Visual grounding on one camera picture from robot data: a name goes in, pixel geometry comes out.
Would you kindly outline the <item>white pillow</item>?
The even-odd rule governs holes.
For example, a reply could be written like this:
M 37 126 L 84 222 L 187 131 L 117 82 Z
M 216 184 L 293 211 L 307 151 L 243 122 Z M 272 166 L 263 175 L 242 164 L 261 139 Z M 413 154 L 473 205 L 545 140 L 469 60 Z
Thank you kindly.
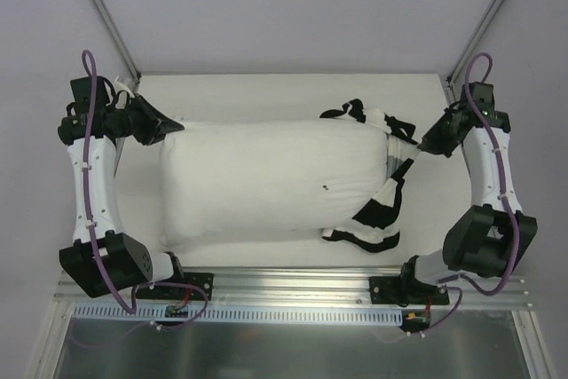
M 387 149 L 354 119 L 185 122 L 161 148 L 163 241 L 342 225 L 385 183 Z

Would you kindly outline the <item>black white striped pillowcase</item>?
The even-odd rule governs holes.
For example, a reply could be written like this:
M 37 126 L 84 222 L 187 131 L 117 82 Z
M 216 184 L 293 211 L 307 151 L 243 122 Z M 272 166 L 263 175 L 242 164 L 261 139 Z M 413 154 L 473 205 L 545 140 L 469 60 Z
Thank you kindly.
M 386 136 L 386 180 L 377 193 L 342 225 L 322 231 L 324 241 L 349 242 L 370 254 L 381 253 L 398 246 L 398 217 L 403 201 L 405 175 L 420 153 L 414 140 L 416 126 L 385 114 L 379 108 L 366 108 L 360 99 L 353 99 L 341 109 L 330 109 L 321 119 L 360 122 L 378 128 Z

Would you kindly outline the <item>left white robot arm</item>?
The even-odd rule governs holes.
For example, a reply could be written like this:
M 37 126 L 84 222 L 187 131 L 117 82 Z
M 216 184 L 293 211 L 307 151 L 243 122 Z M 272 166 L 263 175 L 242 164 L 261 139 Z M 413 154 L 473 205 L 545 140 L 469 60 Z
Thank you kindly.
M 127 234 L 114 183 L 120 142 L 133 137 L 151 146 L 183 125 L 103 76 L 74 79 L 70 86 L 74 100 L 58 135 L 73 166 L 76 213 L 73 242 L 59 251 L 61 267 L 91 298 L 150 282 L 164 298 L 181 296 L 185 277 L 178 258 Z

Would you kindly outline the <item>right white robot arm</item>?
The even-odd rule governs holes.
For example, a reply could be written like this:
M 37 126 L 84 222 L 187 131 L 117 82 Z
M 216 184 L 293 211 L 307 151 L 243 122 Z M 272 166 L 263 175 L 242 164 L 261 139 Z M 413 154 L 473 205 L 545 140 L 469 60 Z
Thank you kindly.
M 484 296 L 506 286 L 538 231 L 512 182 L 510 132 L 509 116 L 495 108 L 493 86 L 474 82 L 463 85 L 460 99 L 423 136 L 424 153 L 449 157 L 461 148 L 471 205 L 447 232 L 442 249 L 403 264 L 398 294 L 405 302 L 419 303 L 458 280 Z

